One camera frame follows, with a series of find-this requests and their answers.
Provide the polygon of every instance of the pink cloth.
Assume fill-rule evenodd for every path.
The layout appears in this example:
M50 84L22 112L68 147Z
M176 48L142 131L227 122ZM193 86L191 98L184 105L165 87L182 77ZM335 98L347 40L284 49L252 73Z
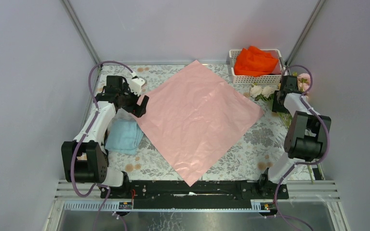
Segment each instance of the pink cloth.
M260 106L198 61L147 95L138 125L189 186L263 115Z

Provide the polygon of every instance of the floral tablecloth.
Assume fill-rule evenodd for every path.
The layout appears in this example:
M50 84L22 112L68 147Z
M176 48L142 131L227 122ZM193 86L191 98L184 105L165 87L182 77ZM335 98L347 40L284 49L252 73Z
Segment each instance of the floral tablecloth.
M144 93L155 89L184 67L185 65L131 66L139 77L147 80ZM238 92L253 100L249 96L250 85L232 84L228 65L209 64L207 67L225 79ZM96 93L101 92L106 84L107 75L131 77L129 71L122 66L104 66ZM286 127L278 115L271 112L268 102L257 101L256 103L264 110L264 116L200 180L257 180L259 175L267 167L271 167L284 153ZM125 116L127 115L117 113L114 120ZM140 142L137 155L110 152L109 165L117 170L126 171L131 180L182 180L146 136ZM310 180L308 168L298 167L290 179Z

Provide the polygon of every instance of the white basket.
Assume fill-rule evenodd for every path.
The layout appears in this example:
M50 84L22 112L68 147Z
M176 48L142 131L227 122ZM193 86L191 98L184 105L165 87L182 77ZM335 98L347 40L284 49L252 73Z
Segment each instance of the white basket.
M233 84L279 84L281 78L281 72L284 70L282 64L280 63L280 51L277 49L261 49L262 51L269 52L274 58L278 59L278 65L276 65L273 73L277 73L277 75L268 75L268 76L260 76L260 77L253 77L253 76L237 76L235 75L235 70L233 67L235 66L236 58L240 54L242 50L230 50L229 51L229 61L232 70L232 78Z

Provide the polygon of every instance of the blue towel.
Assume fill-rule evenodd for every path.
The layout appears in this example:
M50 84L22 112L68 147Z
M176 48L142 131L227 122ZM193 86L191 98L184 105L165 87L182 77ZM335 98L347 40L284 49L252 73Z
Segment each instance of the blue towel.
M119 119L111 126L106 149L112 152L135 155L143 135L144 133L136 121Z

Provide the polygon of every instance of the orange cloth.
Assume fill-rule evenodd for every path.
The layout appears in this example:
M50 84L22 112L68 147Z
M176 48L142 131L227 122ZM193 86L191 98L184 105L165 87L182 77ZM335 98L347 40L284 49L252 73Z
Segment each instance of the orange cloth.
M278 59L257 47L243 48L235 63L235 75L237 76L264 76L271 74L278 63Z

